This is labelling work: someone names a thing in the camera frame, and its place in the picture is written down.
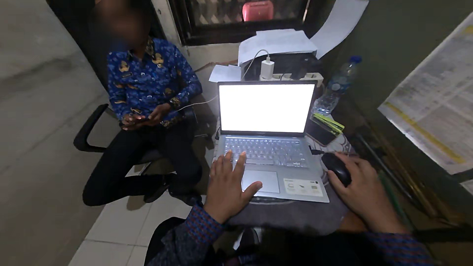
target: sleeve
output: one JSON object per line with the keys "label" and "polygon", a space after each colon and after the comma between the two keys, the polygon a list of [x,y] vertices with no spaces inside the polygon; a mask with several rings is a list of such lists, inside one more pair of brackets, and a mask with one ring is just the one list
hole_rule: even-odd
{"label": "sleeve", "polygon": [[177,110],[188,104],[191,98],[202,93],[202,84],[197,78],[197,75],[195,75],[194,70],[192,70],[187,60],[175,45],[174,51],[175,67],[177,75],[182,79],[183,89],[169,100],[169,102],[171,106]]}
{"label": "sleeve", "polygon": [[222,235],[223,229],[202,207],[195,205],[185,222],[161,239],[164,248],[147,266],[201,265],[209,247]]}
{"label": "sleeve", "polygon": [[383,255],[386,262],[396,266],[433,266],[424,246],[410,234],[365,233]]}
{"label": "sleeve", "polygon": [[130,108],[126,102],[125,86],[123,84],[117,83],[117,76],[115,72],[118,70],[118,65],[114,64],[113,54],[107,56],[107,68],[108,98],[118,120],[122,120],[123,116],[129,113]]}

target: man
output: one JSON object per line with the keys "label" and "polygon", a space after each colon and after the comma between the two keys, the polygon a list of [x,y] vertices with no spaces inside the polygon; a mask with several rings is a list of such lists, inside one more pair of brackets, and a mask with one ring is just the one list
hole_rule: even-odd
{"label": "man", "polygon": [[240,251],[239,248],[236,256],[218,256],[212,244],[222,235],[225,221],[240,212],[262,187],[261,182],[257,181],[244,192],[241,191],[246,156],[242,153],[232,170],[232,152],[229,151],[211,166],[204,206],[195,205],[186,220],[173,217],[158,226],[149,243],[145,265],[432,266],[432,260],[423,246],[398,219],[371,165],[359,158],[349,158],[340,153],[336,155],[345,163],[352,182],[345,187],[335,173],[329,171],[330,182],[340,198],[364,220],[371,232],[334,233],[323,237],[285,234],[285,248],[272,254],[267,249],[254,253],[248,252],[254,251],[254,248],[246,248],[246,251]]}
{"label": "man", "polygon": [[[102,0],[98,14],[128,51],[110,52],[108,93],[121,130],[104,152],[83,192],[86,205],[102,205],[129,195],[149,203],[169,188],[188,204],[202,169],[191,149],[187,124],[178,112],[202,93],[194,71],[166,40],[148,36],[149,7],[140,0]],[[177,175],[125,177],[150,147],[171,161]]]}

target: black mouse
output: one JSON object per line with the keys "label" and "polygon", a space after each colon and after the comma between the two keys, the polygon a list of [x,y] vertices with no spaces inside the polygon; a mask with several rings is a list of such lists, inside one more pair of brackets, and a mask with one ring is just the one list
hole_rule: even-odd
{"label": "black mouse", "polygon": [[345,167],[345,163],[342,162],[335,154],[327,152],[322,156],[322,162],[325,164],[327,169],[333,171],[338,179],[342,182],[345,187],[351,184],[351,175],[348,169]]}

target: poster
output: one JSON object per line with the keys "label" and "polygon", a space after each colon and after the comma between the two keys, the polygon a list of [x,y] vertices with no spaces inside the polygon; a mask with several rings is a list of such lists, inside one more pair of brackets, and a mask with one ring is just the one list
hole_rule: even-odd
{"label": "poster", "polygon": [[449,174],[473,168],[473,13],[378,110]]}

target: chair armrest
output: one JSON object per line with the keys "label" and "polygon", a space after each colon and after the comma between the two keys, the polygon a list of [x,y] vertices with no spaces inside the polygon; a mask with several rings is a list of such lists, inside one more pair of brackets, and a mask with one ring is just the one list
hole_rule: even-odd
{"label": "chair armrest", "polygon": [[77,133],[76,137],[74,138],[74,146],[79,151],[104,152],[106,150],[106,148],[104,147],[89,145],[89,143],[87,142],[87,138],[90,132],[92,131],[92,128],[94,128],[94,125],[97,123],[98,119],[104,113],[104,111],[107,110],[107,108],[108,104],[99,105],[84,123],[82,128],[79,130],[79,133]]}
{"label": "chair armrest", "polygon": [[195,116],[194,109],[192,107],[184,108],[180,111],[184,116],[184,120],[187,121],[192,134],[197,130],[197,117]]}

